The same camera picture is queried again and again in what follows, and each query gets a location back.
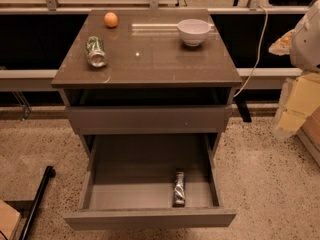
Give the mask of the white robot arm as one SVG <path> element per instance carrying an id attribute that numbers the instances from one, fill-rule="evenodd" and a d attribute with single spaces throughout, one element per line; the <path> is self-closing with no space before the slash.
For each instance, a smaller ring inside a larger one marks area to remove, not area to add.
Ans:
<path id="1" fill-rule="evenodd" d="M 274 55 L 288 55 L 302 70 L 282 86 L 273 134 L 281 139 L 296 134 L 320 106 L 320 1 L 315 2 L 293 30 L 269 47 Z"/>

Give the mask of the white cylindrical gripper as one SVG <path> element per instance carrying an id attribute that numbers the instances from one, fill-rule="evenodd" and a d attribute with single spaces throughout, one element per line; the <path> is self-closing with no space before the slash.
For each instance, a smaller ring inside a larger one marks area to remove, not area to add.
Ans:
<path id="1" fill-rule="evenodd" d="M 269 47 L 268 51 L 278 56 L 289 55 L 293 34 L 294 30 L 285 33 Z M 279 103 L 272 133 L 278 139 L 287 139 L 295 135 L 306 118 L 319 106 L 320 75 L 308 73 L 298 77 L 293 83 L 287 103 Z"/>

